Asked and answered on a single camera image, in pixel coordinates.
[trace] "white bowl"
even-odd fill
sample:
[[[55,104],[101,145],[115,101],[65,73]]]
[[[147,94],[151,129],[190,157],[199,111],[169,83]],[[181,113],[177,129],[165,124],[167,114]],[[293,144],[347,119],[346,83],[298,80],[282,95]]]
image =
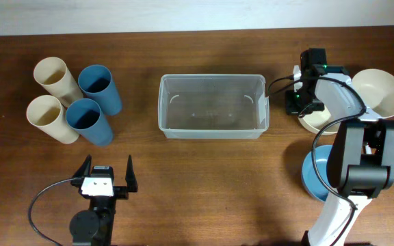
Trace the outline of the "white bowl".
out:
[[[325,110],[316,111],[312,114],[306,115],[303,118],[298,118],[301,125],[312,133],[318,133],[325,125],[333,121],[331,114],[325,106]],[[322,135],[332,135],[339,130],[340,123],[331,126]]]
[[[366,69],[352,79],[352,86],[365,104],[383,118],[394,116],[394,76],[378,69]]]

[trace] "wooden table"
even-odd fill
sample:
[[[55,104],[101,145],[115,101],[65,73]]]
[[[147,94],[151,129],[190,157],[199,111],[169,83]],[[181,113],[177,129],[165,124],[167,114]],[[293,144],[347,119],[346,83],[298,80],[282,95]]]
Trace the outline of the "wooden table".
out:
[[[300,169],[314,135],[271,102],[270,128],[256,140],[166,139],[157,125],[160,78],[171,73],[262,74],[269,83],[291,74],[309,47],[353,74],[379,68],[394,75],[394,27],[113,33],[0,37],[0,245],[50,245],[27,222],[31,198],[71,177],[87,154],[111,165],[125,185],[132,154],[140,186],[118,201],[117,245],[285,245],[299,241],[322,203],[302,188]],[[75,78],[90,64],[110,68],[124,111],[108,120],[105,148],[80,137],[61,144],[31,126],[28,103],[47,92],[33,79],[42,58],[61,57]],[[323,137],[331,144],[333,136]],[[71,244],[68,225],[89,202],[68,184],[34,208],[46,235]],[[347,242],[394,245],[394,185],[358,218]]]

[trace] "transparent storage box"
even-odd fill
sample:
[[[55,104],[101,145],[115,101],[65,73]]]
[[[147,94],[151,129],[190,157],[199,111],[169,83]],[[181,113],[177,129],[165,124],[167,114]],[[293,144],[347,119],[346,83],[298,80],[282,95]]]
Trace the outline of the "transparent storage box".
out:
[[[158,122],[167,138],[256,139],[269,127],[259,74],[166,74]]]

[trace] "beige cup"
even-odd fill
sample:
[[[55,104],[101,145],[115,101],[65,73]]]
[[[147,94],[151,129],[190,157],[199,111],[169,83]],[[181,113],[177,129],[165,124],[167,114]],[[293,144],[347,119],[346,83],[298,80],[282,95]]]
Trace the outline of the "beige cup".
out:
[[[65,120],[65,108],[54,96],[44,95],[32,100],[27,108],[27,120],[63,144],[71,144],[79,138],[79,133]]]
[[[57,57],[39,61],[34,68],[34,79],[65,106],[82,99],[83,94],[65,62]]]

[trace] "cup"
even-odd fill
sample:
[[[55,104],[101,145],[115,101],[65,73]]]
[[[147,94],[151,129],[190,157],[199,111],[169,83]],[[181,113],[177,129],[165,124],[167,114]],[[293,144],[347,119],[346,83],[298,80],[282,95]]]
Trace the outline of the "cup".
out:
[[[33,71],[36,82],[65,106],[83,98],[80,88],[69,72],[65,62],[57,57],[39,61]]]
[[[63,144],[71,144],[79,138],[79,133],[69,127],[64,115],[63,105],[50,95],[35,98],[27,108],[27,120],[30,124]]]
[[[100,105],[92,99],[84,98],[73,102],[66,112],[66,121],[96,146],[107,146],[114,139]]]
[[[79,75],[81,90],[95,100],[107,115],[116,115],[122,109],[122,102],[112,74],[102,65],[91,65]]]

